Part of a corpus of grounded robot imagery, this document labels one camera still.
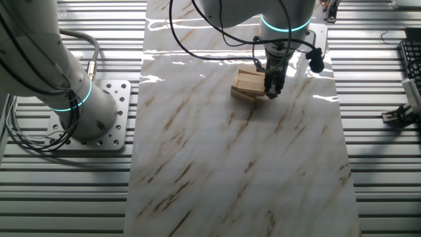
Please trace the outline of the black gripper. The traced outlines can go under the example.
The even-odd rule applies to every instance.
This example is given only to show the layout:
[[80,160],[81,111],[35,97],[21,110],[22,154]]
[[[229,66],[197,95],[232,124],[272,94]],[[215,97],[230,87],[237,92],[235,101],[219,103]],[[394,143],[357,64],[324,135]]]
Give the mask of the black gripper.
[[[287,63],[282,64],[279,67],[276,67],[276,63],[272,65],[271,63],[266,64],[266,70],[269,73],[265,74],[265,92],[267,97],[277,98],[284,88],[286,72],[287,72]],[[273,87],[273,82],[276,83],[276,94]]]

